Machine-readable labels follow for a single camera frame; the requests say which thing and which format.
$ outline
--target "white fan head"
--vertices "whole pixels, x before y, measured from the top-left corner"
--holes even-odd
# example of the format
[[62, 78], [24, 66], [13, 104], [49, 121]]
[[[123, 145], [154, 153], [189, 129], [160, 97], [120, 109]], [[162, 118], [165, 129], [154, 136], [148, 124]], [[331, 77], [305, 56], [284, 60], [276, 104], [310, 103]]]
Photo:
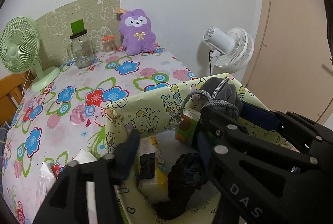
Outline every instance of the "white fan head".
[[210, 27], [204, 34], [204, 40], [220, 52], [222, 51], [223, 54], [218, 57], [215, 66], [225, 73], [239, 71], [248, 64], [253, 55], [253, 39], [242, 28], [229, 29], [223, 33], [216, 27]]

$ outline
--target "door frame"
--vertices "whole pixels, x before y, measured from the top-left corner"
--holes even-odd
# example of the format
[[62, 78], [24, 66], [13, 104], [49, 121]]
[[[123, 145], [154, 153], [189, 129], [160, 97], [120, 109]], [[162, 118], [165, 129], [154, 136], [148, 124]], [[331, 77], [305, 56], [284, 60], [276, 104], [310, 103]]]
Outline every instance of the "door frame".
[[253, 55], [246, 67], [244, 76], [242, 78], [242, 83], [245, 84], [245, 86], [247, 86], [250, 81], [250, 78], [254, 71], [255, 64], [257, 63], [257, 60], [259, 57], [260, 49], [263, 45], [264, 36], [266, 33], [266, 28], [267, 28], [267, 23], [268, 23], [268, 18], [269, 18], [270, 6], [271, 6], [271, 0], [262, 0], [259, 26], [258, 26], [256, 38], [254, 41]]

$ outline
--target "door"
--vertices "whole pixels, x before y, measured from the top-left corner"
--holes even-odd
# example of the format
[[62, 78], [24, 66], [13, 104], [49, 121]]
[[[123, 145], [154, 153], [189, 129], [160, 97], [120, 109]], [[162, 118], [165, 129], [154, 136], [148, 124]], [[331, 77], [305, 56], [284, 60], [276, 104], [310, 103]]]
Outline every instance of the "door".
[[247, 87], [268, 108], [317, 121], [333, 98], [324, 0], [271, 0]]

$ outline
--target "purple plush toy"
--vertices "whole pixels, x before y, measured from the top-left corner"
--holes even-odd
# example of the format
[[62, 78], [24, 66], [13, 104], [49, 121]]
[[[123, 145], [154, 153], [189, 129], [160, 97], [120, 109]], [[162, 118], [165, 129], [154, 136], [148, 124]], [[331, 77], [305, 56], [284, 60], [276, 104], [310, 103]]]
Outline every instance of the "purple plush toy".
[[156, 35], [152, 32], [151, 25], [150, 19], [141, 9], [121, 15], [119, 31], [124, 36], [123, 46], [127, 48], [127, 55], [155, 50]]

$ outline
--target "glass jar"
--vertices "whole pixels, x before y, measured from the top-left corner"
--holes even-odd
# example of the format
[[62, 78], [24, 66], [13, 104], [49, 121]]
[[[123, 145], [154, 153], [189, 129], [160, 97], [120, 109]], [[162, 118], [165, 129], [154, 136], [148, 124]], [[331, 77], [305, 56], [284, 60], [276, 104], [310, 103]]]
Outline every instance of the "glass jar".
[[116, 44], [114, 42], [114, 36], [106, 36], [101, 40], [103, 45], [104, 55], [111, 55], [116, 52]]
[[87, 36], [87, 30], [71, 35], [72, 42], [67, 47], [67, 53], [78, 68], [90, 66], [94, 62], [94, 52]]

